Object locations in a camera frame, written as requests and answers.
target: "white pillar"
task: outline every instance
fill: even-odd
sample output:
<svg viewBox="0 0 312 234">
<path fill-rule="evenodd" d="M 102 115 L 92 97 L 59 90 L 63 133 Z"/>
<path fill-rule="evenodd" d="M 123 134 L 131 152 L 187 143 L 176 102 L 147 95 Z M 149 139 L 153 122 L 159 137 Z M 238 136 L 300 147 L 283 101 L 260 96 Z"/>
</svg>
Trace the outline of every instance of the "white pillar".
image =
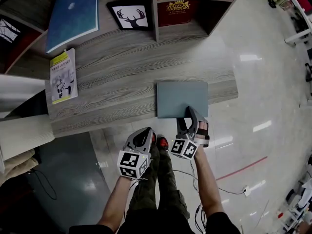
<svg viewBox="0 0 312 234">
<path fill-rule="evenodd" d="M 306 29 L 304 31 L 301 31 L 301 32 L 299 32 L 299 33 L 297 33 L 297 34 L 295 34 L 295 35 L 285 39 L 285 42 L 286 43 L 290 43 L 292 41 L 296 41 L 300 37 L 305 36 L 306 34 L 309 34 L 309 33 L 311 33 L 311 29 Z"/>
<path fill-rule="evenodd" d="M 0 122 L 0 149 L 7 160 L 54 139 L 48 115 Z"/>
</svg>

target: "gold emblem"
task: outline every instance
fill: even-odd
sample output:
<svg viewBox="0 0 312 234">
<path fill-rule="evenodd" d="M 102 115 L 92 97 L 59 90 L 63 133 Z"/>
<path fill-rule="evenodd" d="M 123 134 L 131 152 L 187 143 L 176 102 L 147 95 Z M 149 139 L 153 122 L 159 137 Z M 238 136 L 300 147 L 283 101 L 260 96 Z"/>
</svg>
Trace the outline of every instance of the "gold emblem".
<svg viewBox="0 0 312 234">
<path fill-rule="evenodd" d="M 186 10 L 190 8 L 189 1 L 184 2 L 184 0 L 175 1 L 175 3 L 170 2 L 167 6 L 167 11 L 170 10 Z"/>
</svg>

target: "shiny floor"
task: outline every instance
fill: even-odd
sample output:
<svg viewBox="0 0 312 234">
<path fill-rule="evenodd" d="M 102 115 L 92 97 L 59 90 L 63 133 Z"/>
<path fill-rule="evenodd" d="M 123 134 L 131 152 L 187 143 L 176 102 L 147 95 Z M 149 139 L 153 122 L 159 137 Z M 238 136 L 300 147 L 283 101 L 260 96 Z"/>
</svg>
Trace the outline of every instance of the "shiny floor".
<svg viewBox="0 0 312 234">
<path fill-rule="evenodd" d="M 262 159 L 218 180 L 218 186 L 230 192 L 239 193 L 246 185 L 251 188 L 248 197 L 220 191 L 226 213 L 245 234 L 278 230 L 276 210 L 312 148 L 312 109 L 299 108 L 310 92 L 305 82 L 307 53 L 284 42 L 294 34 L 285 13 L 270 8 L 266 0 L 237 0 L 206 39 L 218 56 L 231 57 L 239 92 L 238 99 L 209 106 L 211 144 L 205 152 L 214 175 L 220 178 Z M 153 118 L 102 130 L 106 144 L 97 157 L 110 189 L 118 177 L 118 151 L 130 133 L 147 126 L 170 142 L 175 138 L 176 122 L 171 119 Z M 172 162 L 174 169 L 191 172 L 188 161 L 173 156 Z M 194 223 L 199 198 L 193 179 L 175 175 L 191 213 L 191 228 L 199 233 Z"/>
</svg>

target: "gray tablet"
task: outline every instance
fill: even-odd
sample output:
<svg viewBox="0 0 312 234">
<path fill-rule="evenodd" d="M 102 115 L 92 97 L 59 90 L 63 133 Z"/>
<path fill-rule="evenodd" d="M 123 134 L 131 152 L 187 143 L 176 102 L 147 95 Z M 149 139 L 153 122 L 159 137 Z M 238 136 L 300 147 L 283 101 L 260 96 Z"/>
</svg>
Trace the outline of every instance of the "gray tablet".
<svg viewBox="0 0 312 234">
<path fill-rule="evenodd" d="M 163 81 L 157 83 L 157 117 L 186 118 L 191 106 L 208 117 L 208 84 L 202 81 Z"/>
</svg>

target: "black shirt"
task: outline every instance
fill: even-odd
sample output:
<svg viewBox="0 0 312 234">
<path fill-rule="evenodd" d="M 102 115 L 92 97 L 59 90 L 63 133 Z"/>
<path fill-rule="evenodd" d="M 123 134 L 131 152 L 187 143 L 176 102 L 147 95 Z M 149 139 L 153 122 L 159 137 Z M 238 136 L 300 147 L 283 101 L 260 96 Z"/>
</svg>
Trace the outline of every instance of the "black shirt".
<svg viewBox="0 0 312 234">
<path fill-rule="evenodd" d="M 169 211 L 143 209 L 135 211 L 120 227 L 118 234 L 140 233 L 186 233 L 193 234 L 188 221 L 183 215 Z M 214 213 L 207 218 L 207 234 L 231 233 L 240 234 L 237 227 L 225 213 Z M 104 225 L 73 226 L 69 234 L 113 234 L 113 231 Z"/>
</svg>

